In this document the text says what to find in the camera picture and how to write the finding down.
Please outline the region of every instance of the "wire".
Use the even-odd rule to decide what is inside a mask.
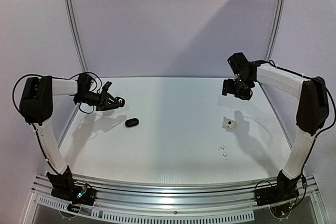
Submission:
[[[82,204],[80,204],[80,206],[79,206],[79,210],[78,210],[78,213],[77,213],[76,215],[74,215],[74,214],[71,214],[71,213],[69,213],[69,212],[65,212],[66,214],[69,214],[69,215],[71,215],[71,217],[66,217],[66,216],[64,216],[64,215],[61,213],[61,211],[60,211],[60,210],[58,210],[58,212],[59,212],[59,214],[62,216],[62,219],[63,219],[63,218],[66,218],[66,219],[68,219],[68,220],[71,220],[71,219],[73,219],[74,217],[76,217],[76,216],[78,216],[78,215],[79,215],[79,213],[80,213],[81,209],[82,209]]]
[[[268,181],[268,180],[261,180],[261,181],[259,181],[259,182],[256,184],[256,186],[254,187],[254,192],[256,191],[258,185],[259,185],[260,183],[262,183],[262,182],[267,182],[267,183],[273,188],[273,185],[271,184],[270,181]]]
[[[304,193],[303,193],[302,198],[300,199],[300,201],[299,201],[298,203],[296,203],[296,201],[295,201],[295,204],[292,205],[291,208],[289,209],[290,211],[292,211],[294,208],[296,208],[298,205],[300,205],[301,202],[304,200],[304,198],[305,198],[305,196],[306,196],[306,193],[307,193],[307,189],[304,189],[304,190],[305,190],[305,191],[304,191]]]
[[[269,60],[269,62],[268,62],[271,66],[273,66],[273,67],[277,67],[276,65],[275,65],[275,63],[274,63],[274,61],[273,60]]]
[[[92,114],[93,112],[94,112],[94,107],[92,106],[92,111],[91,112],[86,112],[86,111],[84,111],[84,110],[82,110],[80,107],[81,107],[81,105],[82,105],[82,103],[79,105],[79,110],[81,111],[81,112],[83,112],[84,114]]]
[[[295,196],[295,202],[293,204],[296,204],[296,202],[299,200],[299,196],[297,196],[295,193],[292,193]]]

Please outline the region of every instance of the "black cable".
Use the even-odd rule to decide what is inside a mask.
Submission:
[[[59,79],[59,80],[69,80],[69,79],[67,79],[67,78],[63,78],[63,77],[54,77],[54,76],[52,76],[52,78],[53,78],[53,79]]]
[[[300,199],[300,201],[297,203],[297,204],[295,204],[293,207],[291,207],[290,208],[290,210],[293,210],[294,208],[296,208],[298,205],[300,205],[301,204],[301,202],[304,200],[304,198],[305,198],[305,196],[306,196],[306,193],[307,193],[307,189],[304,189],[305,191],[304,191],[304,193],[303,193],[303,197]]]
[[[275,62],[273,60],[269,60],[268,62],[271,66],[276,67]]]
[[[98,87],[98,83],[95,79],[93,79],[93,82],[96,84],[96,86],[94,88],[92,88],[91,90],[89,90],[90,92],[92,92],[93,90],[95,90]]]
[[[256,191],[256,189],[257,189],[258,185],[259,185],[260,183],[262,183],[262,182],[267,182],[267,183],[269,183],[269,184],[270,184],[270,186],[273,188],[273,185],[271,184],[271,182],[270,182],[270,181],[268,181],[268,180],[261,180],[261,181],[259,181],[259,182],[256,184],[256,186],[254,187],[254,190],[253,190],[253,192],[255,192],[255,191]]]
[[[86,112],[86,111],[84,111],[84,110],[82,110],[80,107],[81,107],[81,105],[82,105],[82,103],[79,105],[79,110],[81,111],[81,112],[83,112],[84,114],[92,114],[93,112],[94,112],[94,107],[92,106],[92,111],[91,112]]]

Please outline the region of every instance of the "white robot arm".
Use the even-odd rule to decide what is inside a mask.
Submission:
[[[255,191],[258,205],[272,204],[298,195],[297,182],[302,178],[307,186],[303,167],[309,157],[320,130],[329,115],[329,105],[324,80],[309,78],[297,73],[277,68],[269,62],[259,60],[249,62],[243,53],[228,58],[234,79],[224,81],[222,95],[233,94],[242,100],[249,100],[254,82],[265,83],[287,92],[299,100],[297,112],[297,134],[289,158],[277,177],[276,188]]]
[[[97,191],[88,185],[75,185],[70,168],[59,151],[51,121],[53,96],[73,95],[75,104],[86,103],[95,106],[96,111],[124,106],[124,99],[114,98],[108,93],[111,82],[106,82],[100,92],[95,93],[90,91],[92,81],[93,78],[87,73],[79,74],[77,80],[52,76],[30,77],[24,86],[19,105],[19,113],[33,126],[44,158],[56,173],[47,173],[53,186],[51,195],[72,201],[73,204],[93,205]]]

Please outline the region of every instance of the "white tabletop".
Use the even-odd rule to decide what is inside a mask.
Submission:
[[[242,101],[222,96],[217,78],[102,79],[108,80],[109,92],[126,104],[76,114],[60,148],[74,174],[160,184],[240,182],[277,176],[289,156],[258,84],[251,100]],[[224,128],[224,117],[236,127]],[[140,123],[126,128],[131,118]]]

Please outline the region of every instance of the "white backdrop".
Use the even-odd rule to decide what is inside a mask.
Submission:
[[[336,98],[335,41],[336,0],[285,0],[272,60],[282,67],[322,76]],[[286,127],[295,137],[298,101],[271,87],[267,93]],[[331,109],[326,126],[333,119]],[[308,161],[307,172],[314,174],[323,196],[330,223],[336,223],[336,128],[322,133]]]
[[[102,77],[231,76],[263,59],[277,0],[72,0],[89,70]]]
[[[0,41],[0,223],[18,224],[45,162],[31,126],[14,109],[13,85],[27,73],[69,77],[81,70],[64,0],[0,0]],[[57,138],[74,107],[72,98],[55,100]]]

